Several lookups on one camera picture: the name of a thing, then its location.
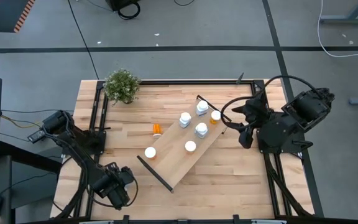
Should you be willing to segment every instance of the gray floor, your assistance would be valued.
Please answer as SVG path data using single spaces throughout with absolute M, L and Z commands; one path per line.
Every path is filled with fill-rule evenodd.
M 104 0 L 93 1 L 106 5 Z M 325 0 L 324 14 L 345 14 L 356 2 Z M 318 46 L 320 1 L 269 0 L 269 4 L 281 46 Z M 85 0 L 72 1 L 72 5 L 90 47 L 273 45 L 259 0 L 195 0 L 187 7 L 171 0 L 142 0 L 142 12 L 132 21 L 123 21 Z M 324 25 L 321 38 L 325 45 L 352 42 L 358 46 L 358 26 Z M 19 34 L 0 33 L 0 48 L 32 47 L 83 47 L 66 1 L 37 0 Z M 331 114 L 306 138 L 314 142 L 310 155 L 324 214 L 358 219 L 358 106 L 347 103 L 349 97 L 358 96 L 358 57 L 332 58 L 324 52 L 283 55 L 289 75 L 336 94 Z M 280 74 L 274 52 L 106 52 L 92 56 L 101 78 L 118 68 L 128 68 L 141 78 L 237 78 L 242 72 L 244 78 L 269 78 Z M 94 71 L 87 53 L 0 54 L 0 77 L 4 109 L 72 110 L 80 80 L 94 79 Z M 304 90 L 297 82 L 291 84 L 295 93 Z M 31 121 L 46 115 L 9 114 Z M 22 138 L 32 131 L 17 130 L 5 121 L 1 124 L 1 132 Z M 53 146 L 2 139 L 33 152 Z M 50 207 L 50 198 L 22 207 L 17 221 L 44 220 Z

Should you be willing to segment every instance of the green plant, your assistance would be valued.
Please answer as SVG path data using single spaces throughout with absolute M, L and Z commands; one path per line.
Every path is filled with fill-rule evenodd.
M 132 103 L 139 90 L 141 80 L 125 69 L 120 69 L 108 76 L 104 82 L 104 91 L 109 100 Z

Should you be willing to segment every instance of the white cap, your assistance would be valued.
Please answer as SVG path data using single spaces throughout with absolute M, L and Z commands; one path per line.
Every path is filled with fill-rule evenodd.
M 153 147 L 148 147 L 145 151 L 144 151 L 144 155 L 147 158 L 153 158 L 155 156 L 157 152 L 155 151 L 155 149 Z
M 221 112 L 219 111 L 212 111 L 211 118 L 215 121 L 219 121 L 221 119 Z
M 196 143 L 193 142 L 193 141 L 188 141 L 188 142 L 186 142 L 186 144 L 185 144 L 185 149 L 186 149 L 188 152 L 193 152 L 194 150 L 196 150 Z
M 187 112 L 184 112 L 180 115 L 180 119 L 182 119 L 183 121 L 189 121 L 191 119 L 191 116 L 189 113 Z
M 202 110 L 208 109 L 208 103 L 205 100 L 201 100 L 197 106 Z
M 205 123 L 197 124 L 196 130 L 199 132 L 205 132 L 207 130 L 206 124 Z

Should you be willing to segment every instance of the butcher block tabletop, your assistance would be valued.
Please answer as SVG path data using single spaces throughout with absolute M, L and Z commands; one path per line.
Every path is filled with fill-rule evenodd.
M 97 80 L 83 80 L 80 85 L 73 118 L 76 126 L 87 130 L 90 125 Z M 280 80 L 273 81 L 266 89 L 268 103 L 278 111 L 286 103 Z M 187 110 L 197 95 L 202 96 L 217 109 L 240 96 L 252 96 L 250 85 L 141 85 L 139 99 L 127 105 L 109 101 L 105 128 L 106 147 L 99 163 L 117 162 L 119 167 L 128 166 L 139 183 L 139 193 L 130 207 L 121 211 L 93 204 L 92 220 L 176 220 L 176 219 L 233 219 L 238 214 L 246 218 L 274 218 L 269 185 L 263 155 L 257 141 L 250 149 L 238 143 L 239 133 L 227 129 L 212 143 L 195 165 L 176 184 L 174 193 L 168 191 L 138 160 L 146 147 L 153 145 L 153 124 L 160 124 L 166 131 L 180 114 Z M 104 93 L 99 99 L 96 124 L 99 124 Z M 232 104 L 225 115 L 233 122 L 244 121 L 244 115 L 233 113 Z M 285 182 L 303 208 L 313 213 L 311 197 L 306 183 L 302 162 L 291 154 L 281 156 Z M 61 169 L 54 201 L 63 208 L 78 187 L 81 169 L 75 161 L 68 161 Z M 131 199 L 135 184 L 127 187 Z M 276 187 L 280 213 L 284 214 L 281 192 Z M 109 204 L 107 198 L 96 200 Z M 85 214 L 88 196 L 83 197 L 80 215 Z M 51 217 L 60 211 L 53 207 Z

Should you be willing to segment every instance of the wooden plank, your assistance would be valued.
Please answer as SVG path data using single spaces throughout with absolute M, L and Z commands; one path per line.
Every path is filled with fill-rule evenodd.
M 214 111 L 212 108 L 209 108 L 206 114 L 198 116 L 196 114 L 198 102 L 200 101 L 195 100 L 187 110 L 179 110 L 175 113 L 176 121 L 151 145 L 157 151 L 155 159 L 151 160 L 146 158 L 144 154 L 140 155 L 172 188 L 179 183 L 226 127 L 222 121 L 219 121 L 218 124 L 209 122 L 211 113 Z M 179 125 L 179 118 L 182 112 L 187 112 L 192 117 L 190 124 L 186 128 L 182 128 Z M 203 139 L 200 139 L 195 134 L 195 128 L 199 123 L 205 123 L 208 127 L 208 133 Z M 187 141 L 194 141 L 197 145 L 193 154 L 188 154 L 185 151 Z
M 95 89 L 96 81 L 81 82 L 74 120 L 84 129 L 89 126 Z M 279 110 L 286 102 L 280 80 L 273 81 L 266 91 L 269 105 Z M 177 111 L 191 106 L 198 94 L 221 109 L 233 98 L 250 96 L 251 91 L 248 85 L 147 85 L 140 88 L 139 99 L 131 105 L 117 103 L 112 106 L 109 103 L 106 127 L 112 129 L 107 130 L 106 150 L 100 163 L 115 161 L 120 167 L 130 167 L 138 180 L 139 193 L 134 204 L 121 211 L 94 204 L 92 219 L 117 220 L 123 215 L 130 215 L 131 220 L 232 219 L 233 214 L 239 214 L 240 218 L 273 218 L 263 157 L 256 141 L 251 149 L 243 149 L 236 130 L 228 129 L 212 143 L 175 186 L 174 194 L 167 191 L 136 158 L 156 141 L 152 137 L 152 125 L 159 123 L 163 132 L 166 131 L 178 119 Z M 234 122 L 244 121 L 242 114 L 231 111 L 244 102 L 234 103 L 225 114 Z M 301 161 L 289 154 L 281 158 L 288 188 L 302 206 L 313 213 Z M 74 161 L 63 167 L 55 195 L 58 205 L 64 207 L 71 199 L 79 176 L 80 168 Z M 276 190 L 283 213 L 281 193 L 277 187 Z M 133 198 L 134 184 L 128 186 L 128 194 Z M 95 198 L 109 203 L 107 199 Z M 53 208 L 51 216 L 58 212 Z

